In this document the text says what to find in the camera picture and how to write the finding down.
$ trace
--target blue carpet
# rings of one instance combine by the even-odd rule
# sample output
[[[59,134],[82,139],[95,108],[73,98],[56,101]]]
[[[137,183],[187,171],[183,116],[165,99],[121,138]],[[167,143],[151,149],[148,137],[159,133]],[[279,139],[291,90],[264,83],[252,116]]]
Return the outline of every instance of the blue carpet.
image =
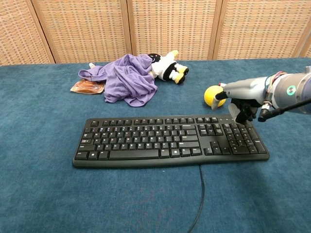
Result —
[[[76,169],[71,160],[92,117],[228,114],[204,103],[219,82],[304,71],[311,59],[182,61],[181,85],[156,80],[144,106],[70,92],[87,64],[0,67],[0,232],[185,233],[201,201],[198,166]],[[254,122],[264,162],[203,165],[196,233],[311,232],[311,117]]]

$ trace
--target purple cloth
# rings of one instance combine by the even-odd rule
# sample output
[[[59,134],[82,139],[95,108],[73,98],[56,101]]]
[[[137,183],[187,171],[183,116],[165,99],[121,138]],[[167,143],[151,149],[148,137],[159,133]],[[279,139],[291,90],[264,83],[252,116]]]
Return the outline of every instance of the purple cloth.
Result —
[[[127,54],[105,66],[80,70],[79,76],[92,82],[106,81],[104,97],[106,102],[124,100],[130,106],[144,106],[156,93],[157,86],[149,74],[152,59],[147,54]]]

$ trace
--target green light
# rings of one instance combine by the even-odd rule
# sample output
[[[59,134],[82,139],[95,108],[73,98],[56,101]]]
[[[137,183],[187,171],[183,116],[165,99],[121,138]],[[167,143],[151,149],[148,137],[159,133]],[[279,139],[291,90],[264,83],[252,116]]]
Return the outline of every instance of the green light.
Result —
[[[292,96],[296,92],[296,87],[294,85],[291,85],[287,88],[287,95]]]

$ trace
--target yellow ball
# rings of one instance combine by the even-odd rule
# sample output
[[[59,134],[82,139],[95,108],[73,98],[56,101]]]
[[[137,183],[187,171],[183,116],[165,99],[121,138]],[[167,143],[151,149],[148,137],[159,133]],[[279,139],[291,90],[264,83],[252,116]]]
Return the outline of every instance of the yellow ball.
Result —
[[[221,86],[210,86],[208,89],[206,89],[204,93],[204,101],[208,106],[212,106],[214,96],[220,92],[223,91],[223,88]],[[225,99],[221,100],[218,104],[218,107],[222,106],[225,103]]]

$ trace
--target keyboard cable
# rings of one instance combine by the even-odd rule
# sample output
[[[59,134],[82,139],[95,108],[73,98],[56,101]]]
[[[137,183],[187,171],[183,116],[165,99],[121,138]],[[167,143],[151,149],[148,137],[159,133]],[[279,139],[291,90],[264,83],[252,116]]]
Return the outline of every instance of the keyboard cable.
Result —
[[[205,184],[204,184],[204,179],[203,179],[203,175],[202,175],[202,169],[201,169],[201,165],[199,165],[199,168],[200,168],[200,177],[201,177],[201,188],[202,188],[202,197],[201,197],[201,205],[200,205],[200,209],[199,209],[199,212],[193,222],[193,224],[191,225],[188,233],[190,233],[192,231],[192,229],[194,228],[197,220],[199,219],[199,216],[201,214],[201,210],[202,210],[202,207],[203,207],[203,203],[204,203],[204,198],[205,198]]]

